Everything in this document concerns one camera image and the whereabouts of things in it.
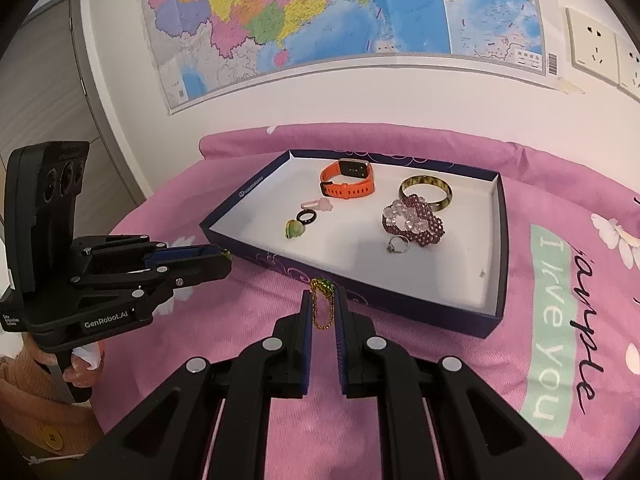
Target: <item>gray door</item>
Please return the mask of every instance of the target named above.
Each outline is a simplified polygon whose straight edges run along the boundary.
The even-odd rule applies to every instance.
[[[69,0],[18,31],[0,59],[0,156],[48,140],[87,140],[75,236],[108,234],[135,208],[87,104],[70,27]]]

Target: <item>human hand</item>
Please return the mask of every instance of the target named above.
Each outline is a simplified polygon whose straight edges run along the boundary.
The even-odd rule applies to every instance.
[[[24,332],[22,334],[22,341],[24,348],[31,356],[31,358],[43,364],[45,366],[53,366],[58,364],[56,356],[53,354],[47,354],[43,352],[36,342],[31,337],[31,334]],[[100,365],[95,370],[89,370],[91,366],[84,359],[79,358],[77,355],[71,356],[71,366],[66,368],[62,373],[62,378],[67,382],[73,384],[76,388],[90,388],[97,383],[98,378],[102,374],[104,368],[104,343],[98,341],[98,348],[100,349]]]

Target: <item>orange smartwatch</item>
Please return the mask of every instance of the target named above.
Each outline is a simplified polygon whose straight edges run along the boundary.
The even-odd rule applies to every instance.
[[[334,176],[340,174],[361,180],[354,184],[331,182]],[[374,191],[373,168],[368,162],[358,158],[341,158],[320,173],[320,190],[324,196],[345,200],[370,195]]]

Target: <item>barcode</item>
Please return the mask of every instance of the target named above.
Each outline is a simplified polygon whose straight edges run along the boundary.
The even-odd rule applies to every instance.
[[[549,54],[549,73],[558,75],[558,56],[556,54]]]

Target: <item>map of china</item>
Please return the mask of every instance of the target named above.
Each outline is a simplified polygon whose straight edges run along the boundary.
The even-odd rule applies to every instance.
[[[542,69],[537,0],[141,2],[170,110],[255,76],[332,59],[453,54]]]

